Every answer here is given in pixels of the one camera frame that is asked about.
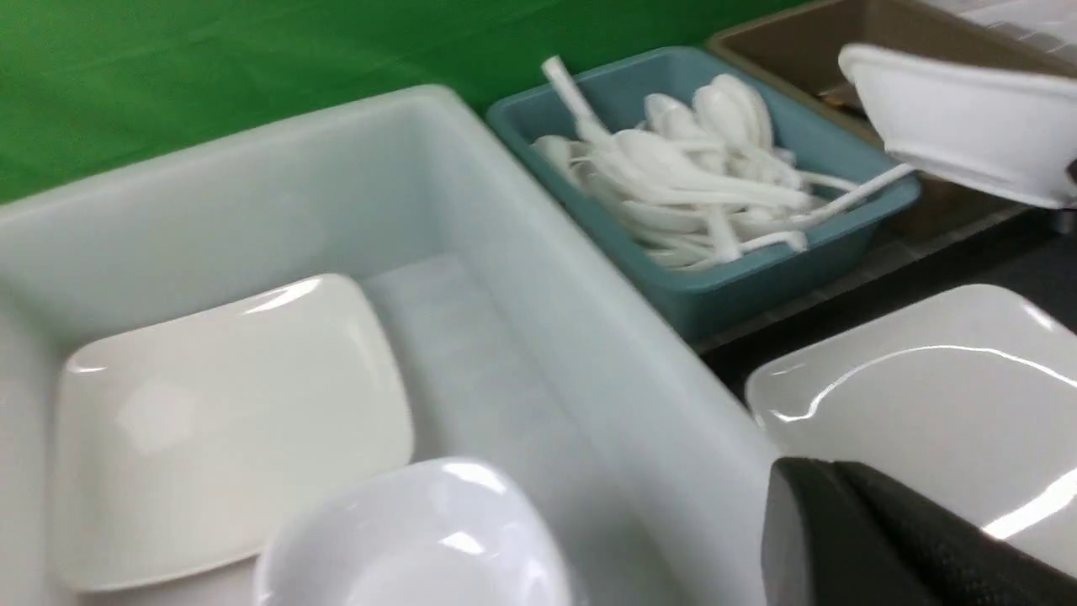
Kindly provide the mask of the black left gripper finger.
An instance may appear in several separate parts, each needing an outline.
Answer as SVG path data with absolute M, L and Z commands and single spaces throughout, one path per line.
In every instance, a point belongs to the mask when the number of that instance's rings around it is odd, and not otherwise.
M 761 540 L 769 605 L 1073 605 L 1074 577 L 861 463 L 782 457 Z

